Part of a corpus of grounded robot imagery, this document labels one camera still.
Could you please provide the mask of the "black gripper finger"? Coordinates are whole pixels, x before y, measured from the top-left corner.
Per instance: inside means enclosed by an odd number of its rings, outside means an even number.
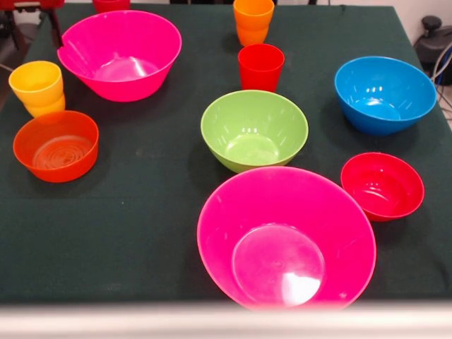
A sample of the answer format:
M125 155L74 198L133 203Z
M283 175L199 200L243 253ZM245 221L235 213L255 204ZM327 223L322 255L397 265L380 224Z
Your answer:
M8 12L8 25L11 31L11 37L13 39L14 45L17 50L22 50L25 48L25 40L23 38L22 32L16 25L13 11Z
M61 37L60 25L55 8L48 10L48 19L51 25L52 42L56 48L61 48L64 46L64 43Z

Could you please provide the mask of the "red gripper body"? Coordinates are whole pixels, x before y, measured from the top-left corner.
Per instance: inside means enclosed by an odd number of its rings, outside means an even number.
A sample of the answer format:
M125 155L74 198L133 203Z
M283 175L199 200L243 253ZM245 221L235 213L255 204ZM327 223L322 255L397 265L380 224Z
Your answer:
M61 8L63 5L64 0L12 0L10 1L10 10L43 11Z

